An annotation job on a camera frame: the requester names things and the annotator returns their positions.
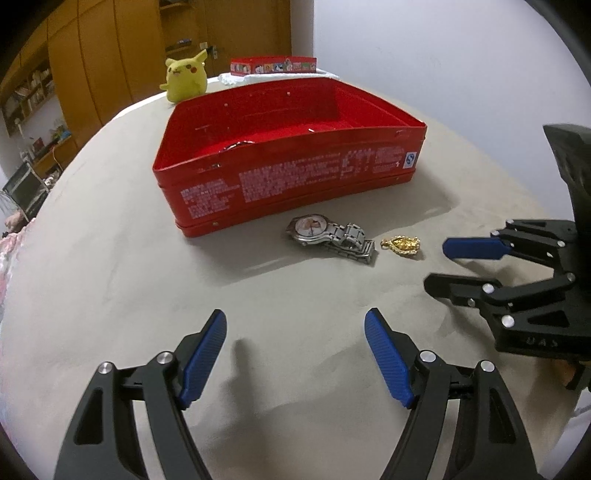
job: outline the gold jewelry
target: gold jewelry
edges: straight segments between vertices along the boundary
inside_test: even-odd
[[[383,239],[380,246],[383,250],[389,249],[398,255],[410,257],[421,249],[421,241],[416,236],[398,235],[391,239]]]

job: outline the blue rubber fingertip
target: blue rubber fingertip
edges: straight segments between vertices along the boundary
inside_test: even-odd
[[[226,316],[220,312],[203,336],[184,370],[183,389],[178,396],[182,408],[188,408],[191,402],[201,397],[205,383],[207,383],[209,374],[226,339],[227,331]]]
[[[511,247],[500,238],[448,238],[443,242],[443,254],[450,259],[480,258],[500,260],[511,253]]]
[[[414,395],[410,388],[408,368],[398,350],[373,312],[365,316],[365,336],[386,381],[390,394],[409,408]]]

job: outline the yellow plush toy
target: yellow plush toy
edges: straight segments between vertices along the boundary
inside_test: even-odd
[[[205,59],[207,50],[202,50],[195,58],[184,60],[166,59],[168,71],[166,83],[160,85],[166,90],[166,98],[172,103],[203,95],[207,90]]]

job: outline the beige tablecloth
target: beige tablecloth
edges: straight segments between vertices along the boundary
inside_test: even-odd
[[[1,333],[7,429],[41,480],[51,478],[71,415],[95,368],[147,362],[201,329],[214,308],[228,338],[203,397],[186,413],[217,480],[378,479],[408,411],[388,394],[363,334],[379,307],[391,327],[447,362],[487,358],[508,384],[538,465],[576,400],[547,361],[497,353],[475,310],[429,297],[433,271],[549,275],[507,258],[455,263],[447,236],[487,235],[505,218],[543,217],[486,155],[433,119],[412,182],[186,239],[151,171],[173,107],[166,99],[116,118],[82,149],[31,227],[9,287]],[[422,240],[417,260],[381,251],[369,267],[283,234],[319,212],[360,224],[378,242]],[[136,408],[145,461],[162,476],[145,407]],[[441,478],[457,402],[448,408],[431,478]]]

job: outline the silver watch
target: silver watch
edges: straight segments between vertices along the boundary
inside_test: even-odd
[[[294,218],[286,233],[301,245],[322,244],[331,252],[367,264],[375,251],[374,241],[365,239],[365,232],[359,225],[343,226],[318,213]]]

